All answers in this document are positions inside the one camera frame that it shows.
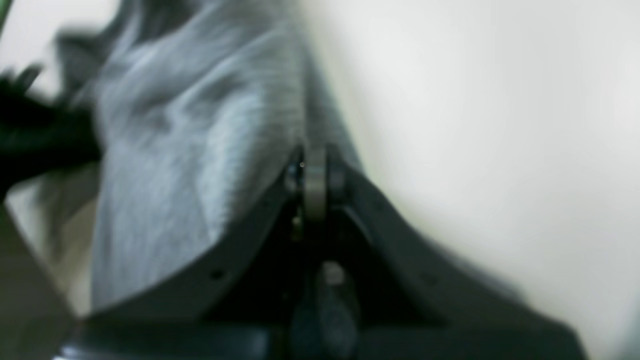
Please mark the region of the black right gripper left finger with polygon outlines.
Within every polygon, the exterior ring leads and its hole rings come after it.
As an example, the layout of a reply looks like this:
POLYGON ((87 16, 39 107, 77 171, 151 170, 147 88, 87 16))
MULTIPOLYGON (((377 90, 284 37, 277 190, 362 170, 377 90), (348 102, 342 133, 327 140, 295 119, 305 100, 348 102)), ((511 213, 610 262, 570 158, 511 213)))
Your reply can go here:
POLYGON ((326 360, 317 276, 329 156, 296 149, 222 240, 177 274, 76 326, 58 360, 326 360))

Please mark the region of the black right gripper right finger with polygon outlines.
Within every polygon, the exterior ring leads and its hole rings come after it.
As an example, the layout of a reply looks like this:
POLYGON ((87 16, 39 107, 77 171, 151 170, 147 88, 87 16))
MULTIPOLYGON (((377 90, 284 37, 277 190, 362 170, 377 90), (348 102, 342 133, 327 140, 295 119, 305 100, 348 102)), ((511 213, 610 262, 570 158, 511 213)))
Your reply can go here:
POLYGON ((362 360, 585 360, 576 333, 420 235, 336 146, 326 244, 354 285, 362 360))

